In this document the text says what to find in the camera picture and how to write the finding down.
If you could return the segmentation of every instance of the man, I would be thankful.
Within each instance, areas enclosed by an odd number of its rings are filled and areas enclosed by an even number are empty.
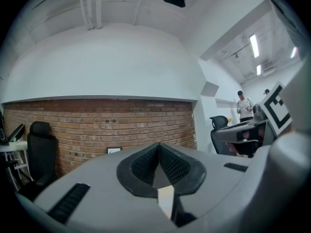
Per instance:
[[[253,119],[253,102],[249,98],[245,98],[242,91],[238,91],[238,96],[240,100],[237,102],[237,113],[241,115],[240,122]]]

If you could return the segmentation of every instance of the fluorescent light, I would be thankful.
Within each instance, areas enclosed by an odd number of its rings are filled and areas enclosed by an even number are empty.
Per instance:
[[[251,40],[251,43],[252,43],[254,57],[257,58],[259,56],[259,50],[258,50],[256,36],[253,34],[251,37],[249,37],[249,39]]]
[[[261,65],[257,66],[257,75],[261,74]]]
[[[297,53],[297,47],[294,47],[292,55],[291,55],[291,59],[296,56],[296,53]]]

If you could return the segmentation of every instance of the black office chair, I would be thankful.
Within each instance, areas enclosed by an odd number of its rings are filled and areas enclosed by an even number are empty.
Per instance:
[[[31,201],[57,179],[57,139],[49,134],[49,125],[47,122],[34,122],[27,136],[29,172],[34,181],[23,186],[18,192]]]
[[[222,129],[228,126],[228,119],[225,116],[213,116],[212,119],[213,130],[210,132],[210,137],[212,139],[213,145],[216,149],[216,153],[223,155],[237,156],[235,152],[230,152],[230,146],[226,145],[225,142],[219,141],[216,138],[215,132],[218,129]]]

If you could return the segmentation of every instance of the black grille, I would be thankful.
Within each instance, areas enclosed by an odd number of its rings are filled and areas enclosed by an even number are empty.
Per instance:
[[[141,181],[152,186],[158,161],[158,151],[156,146],[132,163],[132,173]]]
[[[160,164],[172,185],[176,184],[190,172],[190,164],[176,154],[159,146]]]
[[[49,215],[58,222],[65,223],[89,189],[87,184],[75,184],[51,209]]]
[[[234,163],[226,163],[224,165],[224,167],[227,167],[227,168],[230,168],[233,170],[237,170],[240,172],[246,172],[246,170],[247,170],[247,166],[242,166],[242,165],[238,165],[238,164],[234,164]]]

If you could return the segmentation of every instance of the white desk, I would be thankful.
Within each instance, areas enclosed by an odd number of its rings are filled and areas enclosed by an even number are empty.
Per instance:
[[[24,149],[21,149],[21,150],[14,150],[14,149],[11,148],[11,146],[2,146],[2,145],[0,145],[0,153],[4,153],[5,160],[6,160],[6,161],[9,160],[9,159],[8,159],[8,156],[10,156],[11,159],[13,159],[13,158],[12,158],[12,154],[16,153],[17,158],[20,160],[20,165],[18,164],[17,166],[14,167],[14,169],[16,169],[16,170],[18,171],[19,169],[26,167],[26,168],[28,169],[28,173],[29,173],[29,175],[30,175],[29,166],[28,166],[28,158],[27,158],[27,152],[26,152],[26,150],[27,150],[27,147],[24,148]],[[26,163],[24,163],[23,159],[21,158],[21,156],[20,156],[20,151],[23,151],[24,157],[25,157],[25,162],[26,162]],[[15,180],[14,180],[14,177],[13,177],[13,175],[12,175],[12,172],[11,172],[10,169],[8,169],[8,170],[9,170],[9,173],[10,173],[10,176],[11,176],[11,179],[12,179],[12,182],[13,182],[13,184],[14,184],[14,187],[15,187],[16,191],[18,191],[18,187],[17,187],[17,185],[16,185],[16,182],[15,182]]]

